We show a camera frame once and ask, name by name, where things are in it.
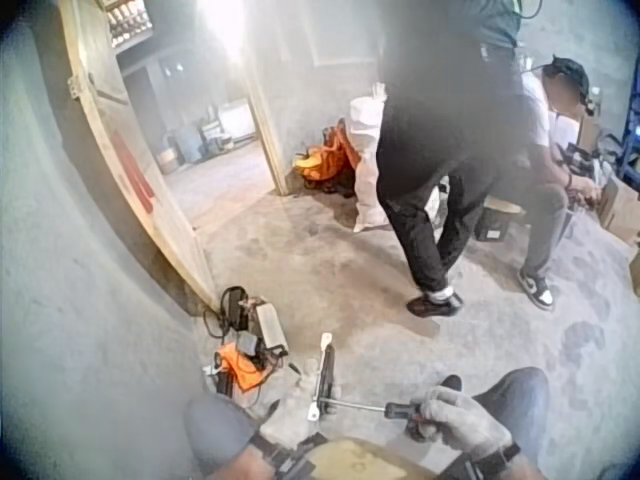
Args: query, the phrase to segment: wooden door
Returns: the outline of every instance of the wooden door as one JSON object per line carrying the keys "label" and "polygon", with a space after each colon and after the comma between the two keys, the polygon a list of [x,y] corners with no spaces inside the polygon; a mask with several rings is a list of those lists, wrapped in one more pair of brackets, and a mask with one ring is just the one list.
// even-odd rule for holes
{"label": "wooden door", "polygon": [[96,0],[60,0],[73,77],[70,92],[144,229],[195,293],[215,306],[215,287],[193,228],[167,189],[147,145],[111,46],[107,16]]}

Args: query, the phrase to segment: cardboard box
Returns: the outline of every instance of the cardboard box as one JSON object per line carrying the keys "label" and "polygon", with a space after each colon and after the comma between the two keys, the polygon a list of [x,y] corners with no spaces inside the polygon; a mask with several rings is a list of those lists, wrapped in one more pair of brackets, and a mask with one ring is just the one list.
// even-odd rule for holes
{"label": "cardboard box", "polygon": [[640,297],[640,253],[631,262],[631,279],[633,280],[633,291]]}
{"label": "cardboard box", "polygon": [[587,152],[593,152],[598,146],[597,142],[601,131],[602,128],[600,127],[599,118],[585,116],[580,125],[578,147],[586,150]]}
{"label": "cardboard box", "polygon": [[597,213],[602,227],[635,246],[640,241],[640,201],[638,192],[613,177],[602,192]]}

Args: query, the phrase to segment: black sneaker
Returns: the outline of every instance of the black sneaker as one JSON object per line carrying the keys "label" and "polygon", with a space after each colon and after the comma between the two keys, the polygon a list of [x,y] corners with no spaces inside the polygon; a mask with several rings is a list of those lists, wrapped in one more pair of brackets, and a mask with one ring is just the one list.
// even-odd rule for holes
{"label": "black sneaker", "polygon": [[464,302],[457,293],[451,295],[451,298],[444,303],[433,303],[425,294],[407,303],[407,310],[420,318],[453,317],[463,305]]}
{"label": "black sneaker", "polygon": [[456,392],[462,391],[462,379],[458,375],[449,375],[440,384],[442,387],[450,388]]}
{"label": "black sneaker", "polygon": [[527,275],[520,270],[518,272],[518,281],[529,299],[538,308],[547,312],[553,310],[553,295],[551,294],[551,290],[549,290],[547,281],[544,277]]}

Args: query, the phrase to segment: stained floor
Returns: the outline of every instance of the stained floor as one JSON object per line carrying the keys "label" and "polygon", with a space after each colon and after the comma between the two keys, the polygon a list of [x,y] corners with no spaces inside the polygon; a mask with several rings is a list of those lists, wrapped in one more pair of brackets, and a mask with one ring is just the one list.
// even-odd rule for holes
{"label": "stained floor", "polygon": [[165,177],[195,230],[215,230],[274,189],[260,142]]}
{"label": "stained floor", "polygon": [[[540,460],[549,478],[596,478],[640,445],[640,303],[630,287],[631,249],[579,216],[550,276],[557,308],[545,313],[515,280],[527,238],[527,227],[516,225],[504,244],[472,241],[450,272],[466,302],[457,317],[419,320],[404,308],[416,289],[393,232],[356,235],[354,220],[353,201],[338,196],[268,194],[222,228],[201,230],[200,240],[218,285],[243,285],[276,306],[297,365],[317,358],[321,334],[333,333],[343,399],[407,401],[449,373],[476,394],[512,369],[536,366],[552,391]],[[312,429],[312,384],[280,412],[283,435]],[[411,445],[402,429],[345,410],[320,425],[434,471],[452,458],[441,445]]]}

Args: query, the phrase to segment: orange bag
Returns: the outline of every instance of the orange bag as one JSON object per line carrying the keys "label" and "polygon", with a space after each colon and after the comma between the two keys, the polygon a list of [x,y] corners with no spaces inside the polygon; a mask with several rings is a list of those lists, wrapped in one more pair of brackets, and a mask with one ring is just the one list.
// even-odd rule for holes
{"label": "orange bag", "polygon": [[238,351],[235,343],[223,345],[218,353],[222,359],[222,368],[233,372],[236,383],[243,393],[262,385],[269,375],[268,370],[259,371],[251,360]]}
{"label": "orange bag", "polygon": [[325,182],[340,174],[345,168],[354,170],[360,155],[351,146],[346,134],[344,119],[336,127],[325,130],[322,147],[311,147],[305,158],[295,161],[295,170],[311,182]]}

